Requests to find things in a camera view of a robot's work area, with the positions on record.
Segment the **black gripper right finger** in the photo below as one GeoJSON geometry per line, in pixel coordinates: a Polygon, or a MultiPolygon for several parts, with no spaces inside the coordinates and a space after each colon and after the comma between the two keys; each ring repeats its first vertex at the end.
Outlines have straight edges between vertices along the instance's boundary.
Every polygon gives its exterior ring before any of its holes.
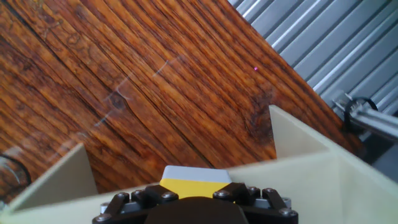
{"type": "Polygon", "coordinates": [[[213,198],[238,206],[249,224],[299,222],[299,214],[290,206],[291,201],[272,188],[259,189],[232,182],[215,191],[213,198]]]}

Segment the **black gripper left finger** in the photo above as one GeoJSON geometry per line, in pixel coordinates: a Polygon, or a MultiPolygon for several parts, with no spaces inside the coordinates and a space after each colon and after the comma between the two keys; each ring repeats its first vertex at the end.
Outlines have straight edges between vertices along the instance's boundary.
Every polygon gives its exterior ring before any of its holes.
{"type": "Polygon", "coordinates": [[[156,206],[178,199],[177,193],[161,185],[150,185],[130,194],[120,192],[92,219],[92,224],[144,223],[156,206]]]}

